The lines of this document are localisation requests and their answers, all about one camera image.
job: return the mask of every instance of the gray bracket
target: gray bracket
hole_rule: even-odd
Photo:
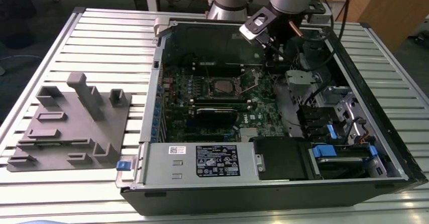
[[[39,106],[17,143],[7,170],[113,168],[128,117],[130,94],[98,93],[85,75],[72,72],[66,84],[76,92],[41,87]]]
[[[160,37],[164,30],[169,28],[169,17],[157,17],[153,23],[154,37]]]

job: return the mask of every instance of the barcode sticker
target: barcode sticker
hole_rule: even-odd
[[[169,146],[168,147],[169,155],[184,155],[185,154],[185,146]]]

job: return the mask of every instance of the sticker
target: sticker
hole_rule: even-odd
[[[236,145],[196,146],[196,175],[198,177],[239,176]]]
[[[169,146],[168,147],[169,155],[184,155],[185,154],[185,146]]]

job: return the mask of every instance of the motherboard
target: motherboard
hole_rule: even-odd
[[[283,136],[273,79],[259,68],[236,77],[170,66],[162,75],[166,142],[248,142]]]

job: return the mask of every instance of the metal bracket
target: metal bracket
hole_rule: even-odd
[[[160,37],[160,32],[169,28],[169,17],[157,17],[153,24],[154,37]]]
[[[256,168],[257,168],[257,172],[264,172],[265,170],[265,165],[263,163],[263,156],[256,154],[255,155],[255,159],[256,159]]]

